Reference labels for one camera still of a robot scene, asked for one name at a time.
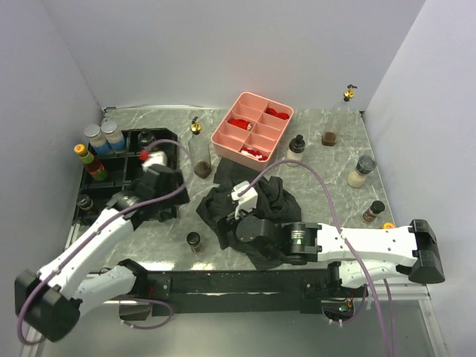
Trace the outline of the red item middle compartment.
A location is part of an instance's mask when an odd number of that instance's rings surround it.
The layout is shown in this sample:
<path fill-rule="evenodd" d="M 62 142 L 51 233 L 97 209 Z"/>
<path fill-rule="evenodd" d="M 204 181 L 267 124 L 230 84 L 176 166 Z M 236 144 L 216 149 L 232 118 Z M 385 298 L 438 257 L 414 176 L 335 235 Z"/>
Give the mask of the red item middle compartment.
<path fill-rule="evenodd" d="M 230 125 L 236 126 L 246 131 L 251 131 L 253 127 L 253 124 L 250 121 L 244 119 L 231 118 L 228 122 Z"/>

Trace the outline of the tall gold spout sauce bottle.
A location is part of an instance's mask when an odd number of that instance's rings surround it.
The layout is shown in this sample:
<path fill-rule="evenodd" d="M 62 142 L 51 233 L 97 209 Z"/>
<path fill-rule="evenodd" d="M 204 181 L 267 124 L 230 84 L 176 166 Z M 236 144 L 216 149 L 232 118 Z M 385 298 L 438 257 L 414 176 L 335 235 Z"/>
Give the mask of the tall gold spout sauce bottle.
<path fill-rule="evenodd" d="M 337 143 L 338 133 L 344 120 L 350 113 L 350 101 L 355 96 L 355 90 L 358 86 L 349 84 L 342 94 L 341 99 L 334 105 L 327 114 L 327 123 L 321 134 L 321 144 L 327 147 L 333 147 Z"/>

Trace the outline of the blue label spice jar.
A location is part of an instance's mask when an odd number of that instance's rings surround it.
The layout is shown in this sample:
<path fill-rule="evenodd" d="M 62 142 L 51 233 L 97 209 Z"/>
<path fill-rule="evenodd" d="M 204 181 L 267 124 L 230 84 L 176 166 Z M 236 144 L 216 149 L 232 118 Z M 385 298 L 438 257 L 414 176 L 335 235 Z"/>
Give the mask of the blue label spice jar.
<path fill-rule="evenodd" d="M 103 135 L 101 128 L 97 124 L 90 124 L 83 130 L 91 147 L 98 155 L 110 155 L 113 153 L 109 142 Z"/>
<path fill-rule="evenodd" d="M 114 153 L 126 152 L 126 139 L 113 120 L 104 121 L 100 128 Z"/>

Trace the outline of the dark spice jar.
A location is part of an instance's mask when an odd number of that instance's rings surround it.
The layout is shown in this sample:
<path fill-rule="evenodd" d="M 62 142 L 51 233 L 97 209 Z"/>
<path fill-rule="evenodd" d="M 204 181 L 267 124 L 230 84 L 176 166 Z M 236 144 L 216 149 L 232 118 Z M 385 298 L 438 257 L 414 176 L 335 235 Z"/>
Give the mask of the dark spice jar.
<path fill-rule="evenodd" d="M 94 210 L 94 203 L 91 197 L 87 194 L 81 193 L 76 200 L 76 206 L 84 212 L 92 212 Z"/>

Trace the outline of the dark lid beige powder jar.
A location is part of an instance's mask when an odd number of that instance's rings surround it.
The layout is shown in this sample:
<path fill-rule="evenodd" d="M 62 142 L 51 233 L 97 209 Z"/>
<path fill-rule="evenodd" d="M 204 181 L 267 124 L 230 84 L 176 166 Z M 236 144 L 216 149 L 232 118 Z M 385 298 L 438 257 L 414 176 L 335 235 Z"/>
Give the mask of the dark lid beige powder jar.
<path fill-rule="evenodd" d="M 348 185 L 353 188 L 360 188 L 376 166 L 377 163 L 371 156 L 361 155 L 357 160 L 355 169 L 347 177 Z"/>

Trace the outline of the tall gold spout oil bottle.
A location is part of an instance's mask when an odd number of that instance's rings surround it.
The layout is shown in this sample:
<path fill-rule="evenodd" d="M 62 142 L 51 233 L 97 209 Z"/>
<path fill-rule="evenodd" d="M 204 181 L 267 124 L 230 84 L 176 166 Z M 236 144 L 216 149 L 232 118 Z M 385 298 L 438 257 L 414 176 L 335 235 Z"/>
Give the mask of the tall gold spout oil bottle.
<path fill-rule="evenodd" d="M 202 125 L 195 116 L 190 125 L 191 138 L 188 147 L 193 163 L 193 172 L 201 179 L 206 179 L 212 173 L 210 147 L 208 139 L 202 134 Z"/>

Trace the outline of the small black cap spice jar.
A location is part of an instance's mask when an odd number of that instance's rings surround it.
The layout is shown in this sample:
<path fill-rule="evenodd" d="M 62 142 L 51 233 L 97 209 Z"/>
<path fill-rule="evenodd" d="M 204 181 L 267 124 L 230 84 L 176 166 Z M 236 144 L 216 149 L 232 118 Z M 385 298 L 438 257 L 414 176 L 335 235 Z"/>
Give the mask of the small black cap spice jar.
<path fill-rule="evenodd" d="M 202 251 L 202 239 L 199 233 L 192 231 L 186 237 L 187 244 L 195 254 Z"/>

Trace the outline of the black divided organizer tray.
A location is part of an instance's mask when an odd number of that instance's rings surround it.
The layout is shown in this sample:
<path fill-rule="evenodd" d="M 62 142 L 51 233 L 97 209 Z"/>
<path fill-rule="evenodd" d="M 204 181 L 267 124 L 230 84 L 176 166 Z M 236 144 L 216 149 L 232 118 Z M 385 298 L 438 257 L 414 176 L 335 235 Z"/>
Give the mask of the black divided organizer tray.
<path fill-rule="evenodd" d="M 176 133 L 167 128 L 154 128 L 149 131 L 155 136 L 156 139 L 169 139 L 178 141 Z M 129 186 L 135 179 L 141 177 L 142 161 L 139 159 L 140 151 L 142 147 L 139 145 L 138 136 L 140 129 L 128 129 L 123 130 L 123 136 L 126 140 L 126 152 L 121 154 L 111 155 L 98 155 L 94 148 L 88 144 L 88 149 L 93 156 L 97 157 L 103 164 L 108 172 L 108 178 L 105 181 L 96 181 L 92 176 L 83 170 L 79 192 L 80 194 L 86 194 L 92 200 L 96 207 L 95 213 L 99 213 L 100 210 L 105 208 L 105 204 L 110 197 L 115 193 L 120 192 L 127 186 Z M 178 147 L 172 144 L 162 144 L 159 148 L 167 155 L 167 165 L 172 169 L 177 168 L 179 159 Z M 76 207 L 74 212 L 74 222 L 80 222 L 83 225 L 91 225 L 98 215 L 94 215 L 94 212 L 86 212 Z M 171 206 L 167 209 L 159 211 L 154 218 L 159 222 L 165 222 L 168 219 L 177 218 L 177 208 Z"/>

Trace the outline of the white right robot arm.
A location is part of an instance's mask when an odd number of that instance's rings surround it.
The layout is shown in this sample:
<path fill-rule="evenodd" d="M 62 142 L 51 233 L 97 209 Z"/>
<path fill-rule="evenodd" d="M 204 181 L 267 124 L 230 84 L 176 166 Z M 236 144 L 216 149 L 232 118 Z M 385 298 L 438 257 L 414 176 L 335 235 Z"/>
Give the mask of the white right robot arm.
<path fill-rule="evenodd" d="M 342 296 L 368 280 L 405 275 L 423 285 L 445 282 L 437 238 L 429 223 L 414 219 L 399 228 L 341 228 L 321 223 L 273 223 L 254 214 L 220 218 L 221 248 L 248 256 L 258 270 L 282 264 L 326 263 L 327 291 Z"/>

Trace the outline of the red white item front compartment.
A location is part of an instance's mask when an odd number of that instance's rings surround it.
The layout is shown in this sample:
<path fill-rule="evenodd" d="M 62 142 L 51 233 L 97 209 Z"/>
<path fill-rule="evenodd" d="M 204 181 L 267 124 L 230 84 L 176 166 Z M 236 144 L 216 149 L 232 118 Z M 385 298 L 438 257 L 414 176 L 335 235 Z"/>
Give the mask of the red white item front compartment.
<path fill-rule="evenodd" d="M 268 156 L 262 154 L 261 151 L 259 151 L 259 150 L 243 147 L 240 150 L 240 153 L 244 156 L 247 156 L 249 158 L 253 158 L 253 159 L 258 160 L 258 161 L 267 161 L 268 160 Z"/>

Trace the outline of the red yellow cap sauce bottle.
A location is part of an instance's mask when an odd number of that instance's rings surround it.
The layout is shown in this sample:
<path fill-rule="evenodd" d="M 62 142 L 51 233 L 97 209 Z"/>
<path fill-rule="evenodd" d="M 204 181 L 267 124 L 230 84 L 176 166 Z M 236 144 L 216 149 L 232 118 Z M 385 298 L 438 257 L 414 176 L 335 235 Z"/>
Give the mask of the red yellow cap sauce bottle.
<path fill-rule="evenodd" d="M 75 145 L 74 152 L 95 181 L 105 181 L 107 179 L 108 173 L 106 168 L 83 144 Z"/>

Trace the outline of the black cap white powder bottle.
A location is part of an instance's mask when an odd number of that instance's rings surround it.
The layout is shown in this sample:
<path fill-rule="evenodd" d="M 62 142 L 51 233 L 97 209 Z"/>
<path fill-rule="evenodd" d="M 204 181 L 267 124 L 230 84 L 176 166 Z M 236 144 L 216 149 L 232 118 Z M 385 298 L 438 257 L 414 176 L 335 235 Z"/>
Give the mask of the black cap white powder bottle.
<path fill-rule="evenodd" d="M 306 149 L 306 142 L 302 135 L 296 135 L 293 139 L 290 140 L 286 159 L 294 161 L 302 161 L 303 154 Z"/>

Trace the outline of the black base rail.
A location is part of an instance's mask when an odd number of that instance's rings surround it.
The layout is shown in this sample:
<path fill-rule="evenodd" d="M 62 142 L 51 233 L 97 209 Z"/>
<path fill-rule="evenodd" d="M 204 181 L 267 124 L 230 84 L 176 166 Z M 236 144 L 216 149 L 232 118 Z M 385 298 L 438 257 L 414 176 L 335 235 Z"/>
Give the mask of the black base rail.
<path fill-rule="evenodd" d="M 177 314 L 228 312 L 321 313 L 321 302 L 359 298 L 336 267 L 269 271 L 169 271 L 149 274 L 153 297 Z"/>

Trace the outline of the black cap brown powder bottle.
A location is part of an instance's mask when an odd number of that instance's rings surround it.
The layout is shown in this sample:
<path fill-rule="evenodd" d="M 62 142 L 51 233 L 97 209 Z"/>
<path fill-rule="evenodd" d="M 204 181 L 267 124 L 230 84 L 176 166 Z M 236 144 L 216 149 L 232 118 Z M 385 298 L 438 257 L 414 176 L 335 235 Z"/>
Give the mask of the black cap brown powder bottle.
<path fill-rule="evenodd" d="M 146 147 L 148 147 L 154 141 L 156 141 L 156 138 L 155 138 L 153 132 L 150 131 L 149 129 L 143 128 L 139 132 L 139 134 L 138 134 L 138 146 L 141 149 L 145 149 Z"/>

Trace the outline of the pink divided storage box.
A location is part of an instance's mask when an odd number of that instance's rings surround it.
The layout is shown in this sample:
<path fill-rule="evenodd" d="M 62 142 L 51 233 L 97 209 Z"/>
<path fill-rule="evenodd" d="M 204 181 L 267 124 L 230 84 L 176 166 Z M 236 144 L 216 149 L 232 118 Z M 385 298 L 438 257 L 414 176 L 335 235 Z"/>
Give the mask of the pink divided storage box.
<path fill-rule="evenodd" d="M 286 112 L 290 118 L 282 120 L 268 115 L 265 113 L 268 107 L 279 112 Z M 214 151 L 221 158 L 260 172 L 271 163 L 271 157 L 291 123 L 293 115 L 294 109 L 290 106 L 258 94 L 243 92 L 211 135 Z M 253 124 L 252 130 L 246 131 L 230 125 L 228 121 L 231 118 L 250 121 Z M 240 150 L 243 147 L 261 151 L 262 154 L 268 156 L 268 160 L 258 161 L 242 155 Z"/>

